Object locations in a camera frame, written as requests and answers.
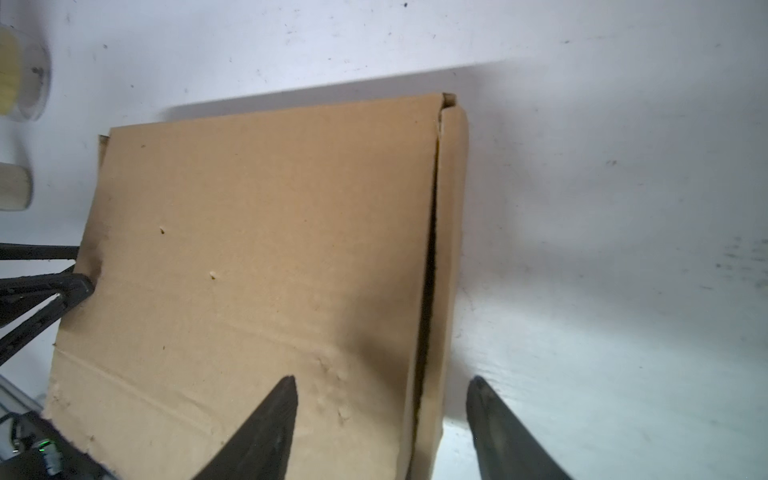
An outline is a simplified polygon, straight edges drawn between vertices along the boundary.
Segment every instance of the corrugated cardboard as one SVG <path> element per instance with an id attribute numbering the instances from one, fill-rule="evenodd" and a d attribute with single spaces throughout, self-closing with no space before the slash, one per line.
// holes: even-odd
<path id="1" fill-rule="evenodd" d="M 466 145 L 443 94 L 113 129 L 46 415 L 186 479 L 295 375 L 288 478 L 427 478 Z"/>

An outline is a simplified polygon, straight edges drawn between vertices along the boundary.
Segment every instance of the cardboard edge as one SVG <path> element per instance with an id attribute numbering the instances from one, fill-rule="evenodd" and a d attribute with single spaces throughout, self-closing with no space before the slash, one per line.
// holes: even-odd
<path id="1" fill-rule="evenodd" d="M 444 94 L 439 117 L 433 206 L 434 286 L 431 315 L 422 326 L 423 374 L 416 399 L 411 480 L 429 480 L 442 437 L 445 377 L 461 256 L 462 210 L 468 155 L 468 122 L 456 96 Z"/>

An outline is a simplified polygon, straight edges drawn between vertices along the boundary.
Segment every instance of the black metal bracket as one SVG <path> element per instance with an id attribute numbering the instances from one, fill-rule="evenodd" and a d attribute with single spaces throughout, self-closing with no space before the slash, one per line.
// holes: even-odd
<path id="1" fill-rule="evenodd" d="M 0 260 L 73 260 L 77 247 L 50 247 L 0 243 Z M 54 296 L 47 305 L 0 339 L 0 365 L 23 346 L 87 299 L 93 283 L 67 268 L 61 273 L 0 279 L 0 326 L 8 325 Z"/>

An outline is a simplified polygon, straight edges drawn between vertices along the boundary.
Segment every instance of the cardboard box lid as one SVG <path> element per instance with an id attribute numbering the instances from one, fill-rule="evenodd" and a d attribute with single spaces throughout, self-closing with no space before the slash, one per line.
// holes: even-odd
<path id="1" fill-rule="evenodd" d="M 45 414 L 186 479 L 295 375 L 288 478 L 429 475 L 466 138 L 442 94 L 113 129 Z"/>

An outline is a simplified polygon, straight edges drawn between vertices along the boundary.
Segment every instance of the cardboard box flap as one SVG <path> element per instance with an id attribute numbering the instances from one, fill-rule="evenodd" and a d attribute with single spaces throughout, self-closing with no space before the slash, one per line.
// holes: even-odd
<path id="1" fill-rule="evenodd" d="M 404 478 L 442 414 L 414 382 L 445 102 L 113 129 L 76 267 L 96 291 L 61 323 L 46 415 L 123 480 L 191 478 L 295 375 L 288 478 Z M 463 167 L 441 170 L 439 269 Z"/>

